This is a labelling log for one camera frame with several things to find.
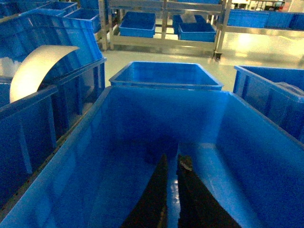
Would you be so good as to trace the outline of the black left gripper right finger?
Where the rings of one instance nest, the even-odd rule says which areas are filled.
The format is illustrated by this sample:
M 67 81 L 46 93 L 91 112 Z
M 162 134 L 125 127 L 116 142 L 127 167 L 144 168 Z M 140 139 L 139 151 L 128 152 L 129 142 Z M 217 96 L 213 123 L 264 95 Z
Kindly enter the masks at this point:
M 239 228 L 240 225 L 214 198 L 193 168 L 188 155 L 178 155 L 180 228 Z

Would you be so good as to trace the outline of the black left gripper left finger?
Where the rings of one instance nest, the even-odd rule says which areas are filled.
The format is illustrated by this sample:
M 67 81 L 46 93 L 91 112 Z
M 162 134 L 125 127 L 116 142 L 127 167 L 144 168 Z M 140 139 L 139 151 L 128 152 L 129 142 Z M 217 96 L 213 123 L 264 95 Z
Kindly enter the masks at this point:
M 166 228 L 168 162 L 163 154 L 135 207 L 122 223 L 122 228 Z

